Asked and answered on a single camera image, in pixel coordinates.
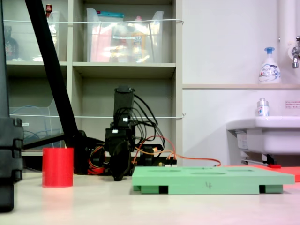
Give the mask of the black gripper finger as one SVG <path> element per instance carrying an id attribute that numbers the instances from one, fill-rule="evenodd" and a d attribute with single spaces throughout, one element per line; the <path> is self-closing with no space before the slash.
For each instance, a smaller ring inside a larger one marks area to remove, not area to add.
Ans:
<path id="1" fill-rule="evenodd" d="M 110 171 L 114 181 L 121 181 L 130 170 L 130 150 L 128 142 L 113 144 L 110 148 Z"/>

